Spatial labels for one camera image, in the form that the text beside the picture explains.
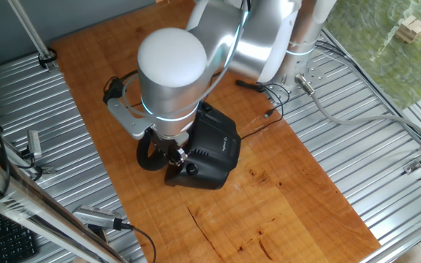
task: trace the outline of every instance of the cable connector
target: cable connector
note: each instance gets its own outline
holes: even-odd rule
[[[273,108],[272,110],[268,110],[265,114],[264,114],[264,118],[269,118],[273,113],[274,110],[276,110],[275,108]]]
[[[295,82],[301,85],[301,88],[311,96],[314,94],[314,88],[311,87],[310,83],[305,79],[305,77],[301,74],[295,76]]]

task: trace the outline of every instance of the metal clamp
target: metal clamp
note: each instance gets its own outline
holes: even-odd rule
[[[128,133],[136,140],[142,139],[145,130],[152,126],[152,123],[146,118],[135,118],[131,115],[119,99],[109,99],[107,107],[116,120],[118,120],[125,130],[127,130]]]

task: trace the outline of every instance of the metal bracket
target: metal bracket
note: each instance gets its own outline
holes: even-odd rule
[[[308,73],[306,73],[304,77],[312,87],[317,87],[326,82],[325,73],[312,59],[308,62]]]
[[[413,160],[411,163],[407,164],[403,170],[406,171],[407,175],[417,171],[421,168],[421,163],[417,160]]]
[[[119,99],[109,99],[107,106],[110,113],[136,140],[142,139],[144,136],[144,131],[153,125],[146,118],[135,118],[133,115],[131,115],[131,113],[119,101]]]

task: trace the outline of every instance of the black device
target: black device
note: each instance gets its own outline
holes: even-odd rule
[[[201,102],[189,141],[188,158],[180,166],[169,165],[168,186],[220,189],[238,163],[241,138],[235,122],[206,102]]]
[[[34,233],[0,215],[0,262],[18,263],[37,254]]]
[[[194,123],[187,132],[189,140],[180,149],[184,150],[187,158],[179,161],[181,155],[174,141],[153,140],[156,136],[154,132],[146,130],[137,146],[137,163],[148,171],[157,171],[168,164],[165,175],[168,186],[221,188],[240,157],[241,138],[235,122],[210,104],[200,102]],[[156,143],[156,149],[149,155],[151,142]],[[163,153],[160,149],[169,150]]]

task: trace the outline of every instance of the wooden surface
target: wooden surface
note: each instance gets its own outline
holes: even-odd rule
[[[218,191],[164,184],[164,170],[136,162],[137,141],[110,115],[102,88],[137,68],[151,32],[184,28],[191,0],[157,4],[55,42],[58,62],[129,220],[155,241],[158,262],[358,262],[379,243],[285,121],[242,142],[240,161]],[[244,136],[279,118],[264,95],[228,74],[208,101]],[[138,87],[129,89],[131,104]],[[152,260],[148,241],[138,235]]]

